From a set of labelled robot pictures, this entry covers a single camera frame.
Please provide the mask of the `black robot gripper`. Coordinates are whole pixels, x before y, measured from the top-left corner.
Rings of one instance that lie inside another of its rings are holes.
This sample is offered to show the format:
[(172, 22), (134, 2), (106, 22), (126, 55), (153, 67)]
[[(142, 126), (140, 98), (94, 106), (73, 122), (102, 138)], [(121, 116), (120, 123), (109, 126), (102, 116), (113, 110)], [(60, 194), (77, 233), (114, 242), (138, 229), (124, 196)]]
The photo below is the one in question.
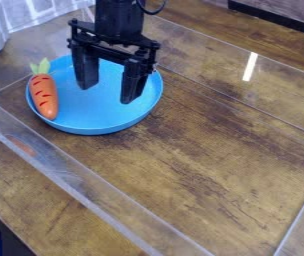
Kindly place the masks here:
[(94, 22), (72, 19), (68, 47), (77, 85), (82, 90), (98, 83), (98, 60), (124, 65), (120, 101), (129, 104), (142, 94), (156, 64), (160, 43), (142, 35), (145, 0), (96, 0)]

